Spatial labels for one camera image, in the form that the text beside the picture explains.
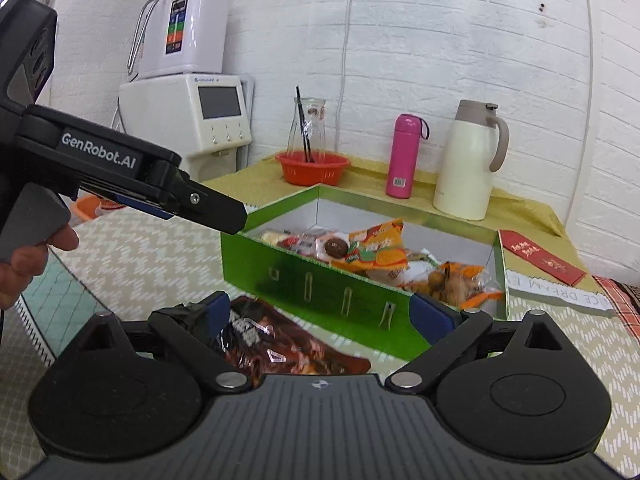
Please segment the person's left hand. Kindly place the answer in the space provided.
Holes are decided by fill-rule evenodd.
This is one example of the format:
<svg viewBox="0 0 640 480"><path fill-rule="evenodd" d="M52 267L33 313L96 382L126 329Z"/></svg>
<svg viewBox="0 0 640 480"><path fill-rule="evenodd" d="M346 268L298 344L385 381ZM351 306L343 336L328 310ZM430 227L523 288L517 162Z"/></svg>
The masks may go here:
<svg viewBox="0 0 640 480"><path fill-rule="evenodd" d="M70 226L64 226L44 243L18 248L9 263L2 263L0 268L2 310L12 307L32 280L43 274L48 262L50 246L70 252L79 246L79 237Z"/></svg>

